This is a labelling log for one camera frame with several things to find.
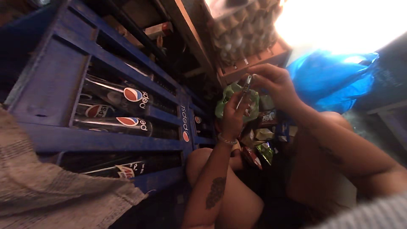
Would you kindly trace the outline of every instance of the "egg tray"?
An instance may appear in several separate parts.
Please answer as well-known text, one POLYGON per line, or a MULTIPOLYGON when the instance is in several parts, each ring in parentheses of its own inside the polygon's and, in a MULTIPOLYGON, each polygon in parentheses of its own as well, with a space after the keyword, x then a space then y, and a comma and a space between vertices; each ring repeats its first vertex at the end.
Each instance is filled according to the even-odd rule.
POLYGON ((252 0, 214 16, 215 10, 211 12, 207 5, 211 41, 224 64, 233 65, 274 45, 277 7, 276 0, 252 0))

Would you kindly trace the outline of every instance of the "leg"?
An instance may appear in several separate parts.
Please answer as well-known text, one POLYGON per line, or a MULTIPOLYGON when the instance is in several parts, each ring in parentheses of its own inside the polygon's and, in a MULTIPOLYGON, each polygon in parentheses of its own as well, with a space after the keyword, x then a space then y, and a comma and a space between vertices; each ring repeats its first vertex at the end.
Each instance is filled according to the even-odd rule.
MULTIPOLYGON (((211 154, 212 149, 202 148, 192 152, 187 160, 186 175, 194 186, 211 154)), ((225 194, 215 228, 252 228, 263 211, 264 203, 234 174, 231 166, 237 164, 231 158, 226 176, 225 194)))
MULTIPOLYGON (((323 112, 333 122, 352 130, 338 113, 323 112)), ((294 140, 295 156, 287 195, 326 218, 356 206, 356 187, 318 149, 316 140, 299 129, 294 140)))

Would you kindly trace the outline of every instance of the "blue pepsi crate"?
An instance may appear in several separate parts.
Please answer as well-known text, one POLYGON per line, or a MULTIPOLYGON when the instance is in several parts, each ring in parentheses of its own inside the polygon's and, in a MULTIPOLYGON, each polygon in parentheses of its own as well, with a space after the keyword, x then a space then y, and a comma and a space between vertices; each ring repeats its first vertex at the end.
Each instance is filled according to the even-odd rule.
POLYGON ((5 69, 2 75, 7 75, 2 80, 6 89, 12 88, 4 104, 29 134, 37 152, 180 151, 181 167, 134 178, 135 186, 148 192, 182 180, 187 156, 200 144, 215 144, 213 137, 196 134, 194 116, 211 119, 205 103, 79 0, 58 1, 0 28, 0 40, 4 50, 0 54, 0 66, 5 69), (99 39, 148 68, 167 87, 151 81, 103 49, 97 43, 99 39), (177 126, 179 139, 72 128, 91 61, 175 104, 177 115, 149 106, 145 117, 177 126))

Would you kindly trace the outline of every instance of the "wooden crate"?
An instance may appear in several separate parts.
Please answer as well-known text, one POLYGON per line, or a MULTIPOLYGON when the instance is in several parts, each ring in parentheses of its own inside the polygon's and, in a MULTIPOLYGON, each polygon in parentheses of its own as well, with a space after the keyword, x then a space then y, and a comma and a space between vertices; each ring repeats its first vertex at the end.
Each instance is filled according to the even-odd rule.
POLYGON ((218 58, 215 64, 220 83, 222 87, 226 87, 226 85, 239 80, 240 77, 242 77, 242 75, 246 73, 246 69, 248 67, 257 64, 269 63, 278 67, 285 68, 288 59, 290 58, 291 52, 291 47, 282 38, 279 37, 273 47, 268 48, 267 50, 258 54, 247 57, 247 63, 244 60, 240 60, 236 62, 234 66, 227 66, 218 58))

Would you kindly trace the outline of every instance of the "forearm tattoo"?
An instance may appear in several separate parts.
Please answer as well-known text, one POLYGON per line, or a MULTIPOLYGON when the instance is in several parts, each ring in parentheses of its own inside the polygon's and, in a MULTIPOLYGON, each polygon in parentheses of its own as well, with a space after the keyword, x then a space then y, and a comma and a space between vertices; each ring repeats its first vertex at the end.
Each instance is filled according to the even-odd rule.
POLYGON ((225 192, 226 177, 218 177, 213 179, 210 192, 206 197, 206 209, 215 207, 216 203, 222 199, 225 192))
POLYGON ((318 139, 311 134, 310 128, 303 127, 303 129, 307 134, 315 139, 315 141, 318 143, 319 150, 324 153, 330 159, 330 161, 332 161, 332 163, 336 165, 342 165, 344 163, 344 160, 340 156, 336 155, 330 148, 322 146, 321 143, 319 143, 318 139))
POLYGON ((331 149, 321 146, 321 145, 319 145, 318 147, 321 152, 323 152, 326 156, 329 157, 329 159, 332 161, 332 163, 334 163, 336 165, 342 165, 344 163, 344 160, 341 157, 339 157, 338 155, 335 155, 331 149))

